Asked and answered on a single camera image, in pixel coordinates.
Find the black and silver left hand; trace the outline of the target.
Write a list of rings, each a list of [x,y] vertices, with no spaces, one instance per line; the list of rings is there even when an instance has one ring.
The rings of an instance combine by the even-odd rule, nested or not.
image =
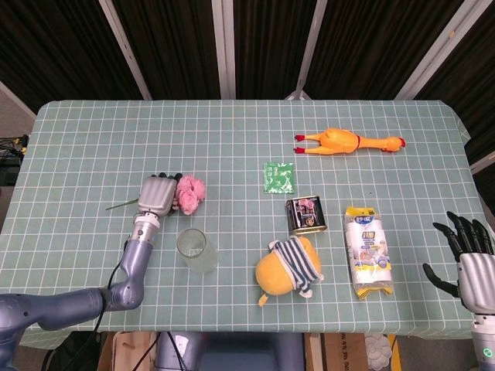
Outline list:
[[[150,175],[144,182],[138,197],[138,211],[140,213],[154,213],[162,218],[177,209],[176,189],[182,173],[167,175],[160,172],[158,175]]]

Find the black and silver right hand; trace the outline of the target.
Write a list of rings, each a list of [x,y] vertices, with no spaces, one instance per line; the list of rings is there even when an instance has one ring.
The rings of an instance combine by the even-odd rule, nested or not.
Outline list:
[[[495,246],[487,228],[476,219],[468,220],[448,211],[454,227],[432,225],[447,239],[456,262],[457,282],[442,280],[430,264],[422,265],[425,276],[439,290],[461,300],[475,315],[495,315]]]

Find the pink rose bouquet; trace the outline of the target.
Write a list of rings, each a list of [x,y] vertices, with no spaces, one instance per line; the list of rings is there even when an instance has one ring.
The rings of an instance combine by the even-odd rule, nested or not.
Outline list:
[[[181,210],[185,215],[191,215],[196,212],[198,206],[206,198],[206,186],[201,179],[192,175],[183,175],[176,189],[176,210]],[[138,198],[118,205],[113,205],[107,210],[115,209],[136,203]]]

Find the green grid-patterned table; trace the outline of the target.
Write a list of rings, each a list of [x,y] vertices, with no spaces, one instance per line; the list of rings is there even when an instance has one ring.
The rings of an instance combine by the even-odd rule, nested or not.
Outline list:
[[[401,137],[393,153],[296,154],[297,134],[328,128],[367,138]],[[108,331],[385,332],[469,336],[472,315],[425,277],[430,263],[455,281],[456,263],[433,223],[451,211],[484,218],[451,107],[410,100],[55,101],[39,110],[0,233],[0,294],[52,295],[118,282],[114,267],[132,230],[142,183],[164,172],[192,174],[206,198],[192,216],[162,221],[139,308],[107,313]],[[255,264],[288,235],[286,196],[264,191],[266,162],[291,162],[295,194],[319,196],[327,229],[311,236],[323,282],[310,299],[290,293],[258,306]],[[380,214],[393,293],[360,300],[345,238],[347,207]],[[201,230],[217,267],[190,270],[179,234]]]

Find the clear glass cup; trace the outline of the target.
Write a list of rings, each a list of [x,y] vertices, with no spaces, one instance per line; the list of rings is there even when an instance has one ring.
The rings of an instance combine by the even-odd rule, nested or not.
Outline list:
[[[177,237],[176,249],[186,266],[194,272],[207,274],[217,267],[217,250],[208,242],[201,230],[195,228],[183,230]]]

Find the yellow pack of white rolls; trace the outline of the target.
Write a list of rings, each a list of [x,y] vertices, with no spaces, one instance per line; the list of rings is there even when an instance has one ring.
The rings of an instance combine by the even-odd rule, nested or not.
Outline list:
[[[346,248],[353,288],[364,300],[373,292],[393,293],[392,265],[381,216],[371,207],[346,208]]]

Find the green sachet packet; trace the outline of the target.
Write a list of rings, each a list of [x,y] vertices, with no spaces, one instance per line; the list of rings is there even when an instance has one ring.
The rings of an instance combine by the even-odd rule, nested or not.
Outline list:
[[[295,192],[294,164],[291,162],[266,162],[263,166],[264,191],[270,194]]]

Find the yellow plush toy striped shirt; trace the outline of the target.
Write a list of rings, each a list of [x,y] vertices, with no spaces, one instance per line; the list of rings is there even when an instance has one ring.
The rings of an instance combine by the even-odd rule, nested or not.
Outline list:
[[[258,305],[264,306],[269,296],[297,291],[305,299],[312,297],[312,283],[323,281],[322,265],[310,239],[296,235],[287,240],[274,240],[269,253],[256,265],[255,278],[262,291]]]

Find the black tin can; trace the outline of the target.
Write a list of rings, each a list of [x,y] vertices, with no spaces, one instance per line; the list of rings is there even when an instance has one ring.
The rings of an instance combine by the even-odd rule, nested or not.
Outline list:
[[[290,234],[318,233],[327,229],[319,196],[289,199],[285,202],[285,211]]]

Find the black pleated curtain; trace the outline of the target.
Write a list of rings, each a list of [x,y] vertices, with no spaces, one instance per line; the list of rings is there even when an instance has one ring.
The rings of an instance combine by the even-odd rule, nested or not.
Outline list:
[[[398,95],[465,0],[328,0],[304,91],[313,99]],[[156,100],[217,99],[211,0],[112,0]],[[296,86],[317,0],[233,0],[236,96],[282,99]],[[32,111],[54,100],[139,100],[98,0],[0,0],[0,82]],[[495,0],[418,92],[495,151]]]

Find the brown cardboard box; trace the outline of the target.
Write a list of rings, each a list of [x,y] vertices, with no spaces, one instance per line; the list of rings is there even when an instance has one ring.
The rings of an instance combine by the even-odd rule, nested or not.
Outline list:
[[[358,333],[306,333],[306,371],[372,371],[368,369],[364,336]],[[390,365],[381,371],[402,371],[396,335],[390,342]]]

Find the light wooden board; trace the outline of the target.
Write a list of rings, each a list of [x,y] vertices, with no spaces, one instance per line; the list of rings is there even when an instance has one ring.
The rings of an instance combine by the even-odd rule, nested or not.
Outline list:
[[[108,332],[97,371],[132,371],[156,335],[156,332]]]

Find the black bag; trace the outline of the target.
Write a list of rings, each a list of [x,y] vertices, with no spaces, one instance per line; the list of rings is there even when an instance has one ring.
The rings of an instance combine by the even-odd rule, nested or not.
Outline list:
[[[101,333],[71,332],[46,353],[40,371],[97,371],[104,340]]]

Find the orange rubber chicken toy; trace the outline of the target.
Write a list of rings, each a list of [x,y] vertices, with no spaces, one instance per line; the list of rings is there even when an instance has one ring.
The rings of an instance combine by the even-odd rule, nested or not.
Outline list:
[[[297,134],[295,140],[318,142],[318,147],[293,149],[296,154],[311,155],[349,154],[362,148],[393,153],[406,147],[406,141],[401,137],[367,138],[338,128],[328,128],[318,134]]]

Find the white frame post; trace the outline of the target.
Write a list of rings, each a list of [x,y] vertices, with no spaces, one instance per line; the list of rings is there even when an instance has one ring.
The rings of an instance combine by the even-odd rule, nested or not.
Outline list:
[[[471,173],[474,175],[493,164],[495,164],[495,150],[482,157],[480,160],[474,162],[469,168]]]
[[[211,0],[222,100],[236,99],[234,0]]]
[[[463,0],[394,99],[414,99],[492,3]]]
[[[310,100],[309,95],[304,91],[312,58],[319,38],[319,32],[323,23],[328,0],[317,0],[312,16],[312,23],[306,40],[306,47],[303,54],[299,75],[296,82],[295,90],[291,92],[286,100]]]
[[[130,69],[131,75],[142,95],[144,100],[151,100],[152,95],[148,89],[148,86],[145,82],[145,78],[142,75],[140,66],[135,58],[135,54],[131,47],[131,43],[128,41],[127,34],[125,29],[121,23],[118,12],[114,6],[112,0],[98,0],[99,5],[104,13],[106,20],[111,28],[111,31],[114,34],[114,37],[118,43],[118,46],[121,50],[123,57],[125,58],[125,62]]]

